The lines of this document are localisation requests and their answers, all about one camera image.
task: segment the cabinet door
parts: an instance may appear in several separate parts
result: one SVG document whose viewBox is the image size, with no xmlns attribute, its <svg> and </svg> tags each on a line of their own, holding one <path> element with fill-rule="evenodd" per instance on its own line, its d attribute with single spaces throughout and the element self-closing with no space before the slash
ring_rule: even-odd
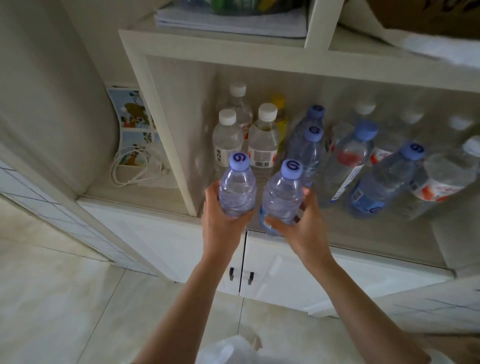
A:
<svg viewBox="0 0 480 364">
<path fill-rule="evenodd" d="M 453 278 L 450 271 L 331 248 L 335 260 L 370 296 L 380 297 Z M 313 314 L 332 308 L 325 291 L 283 238 L 248 231 L 240 295 Z"/>
<path fill-rule="evenodd" d="M 78 203 L 171 280 L 186 282 L 202 257 L 202 226 L 198 218 L 87 198 Z M 244 239 L 242 235 L 218 286 L 220 291 L 239 294 Z"/>
</svg>

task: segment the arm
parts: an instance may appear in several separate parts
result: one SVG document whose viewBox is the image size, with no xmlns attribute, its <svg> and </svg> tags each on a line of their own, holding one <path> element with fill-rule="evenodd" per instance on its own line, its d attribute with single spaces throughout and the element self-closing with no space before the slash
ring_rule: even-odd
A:
<svg viewBox="0 0 480 364">
<path fill-rule="evenodd" d="M 330 297 L 365 362 L 428 364 L 429 356 L 368 297 L 334 260 L 314 191 L 304 189 L 305 213 L 295 225 L 266 217 Z"/>
<path fill-rule="evenodd" d="M 218 182 L 205 191 L 202 259 L 160 321 L 135 364 L 194 363 L 216 288 L 253 211 L 231 218 L 218 202 Z"/>
</svg>

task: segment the cartoon picture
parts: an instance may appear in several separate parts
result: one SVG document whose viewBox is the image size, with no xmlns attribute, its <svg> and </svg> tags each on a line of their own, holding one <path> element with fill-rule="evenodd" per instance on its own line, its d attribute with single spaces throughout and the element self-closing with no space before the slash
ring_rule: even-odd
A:
<svg viewBox="0 0 480 364">
<path fill-rule="evenodd" d="M 120 127 L 150 128 L 150 118 L 138 90 L 123 87 L 111 87 L 107 90 L 117 113 Z"/>
<path fill-rule="evenodd" d="M 139 133 L 122 130 L 121 153 L 125 154 L 120 163 L 123 166 L 144 167 L 145 159 L 139 151 L 142 151 L 147 143 L 152 142 L 151 133 Z"/>
</svg>

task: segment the forearm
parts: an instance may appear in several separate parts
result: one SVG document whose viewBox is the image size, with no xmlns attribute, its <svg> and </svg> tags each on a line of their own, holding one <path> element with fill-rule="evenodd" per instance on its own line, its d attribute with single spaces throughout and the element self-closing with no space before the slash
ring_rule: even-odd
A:
<svg viewBox="0 0 480 364">
<path fill-rule="evenodd" d="M 392 321 L 334 259 L 310 269 L 365 362 L 427 364 L 429 356 Z"/>
<path fill-rule="evenodd" d="M 139 352 L 135 364 L 194 363 L 216 288 L 225 269 L 202 259 Z"/>
</svg>

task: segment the hand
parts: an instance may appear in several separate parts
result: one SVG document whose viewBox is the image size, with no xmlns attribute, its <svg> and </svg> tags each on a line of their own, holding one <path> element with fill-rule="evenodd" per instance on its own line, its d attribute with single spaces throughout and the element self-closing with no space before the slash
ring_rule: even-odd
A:
<svg viewBox="0 0 480 364">
<path fill-rule="evenodd" d="M 218 201 L 219 187 L 220 182 L 216 181 L 205 190 L 202 259 L 213 261 L 221 267 L 225 266 L 223 268 L 225 270 L 239 245 L 241 234 L 253 216 L 253 210 L 238 218 L 226 215 Z"/>
<path fill-rule="evenodd" d="M 317 195 L 314 190 L 303 188 L 304 198 L 300 208 L 303 217 L 293 225 L 287 225 L 278 218 L 265 217 L 265 221 L 285 236 L 292 250 L 311 272 L 319 265 L 334 261 L 328 247 L 327 231 L 320 215 Z"/>
</svg>

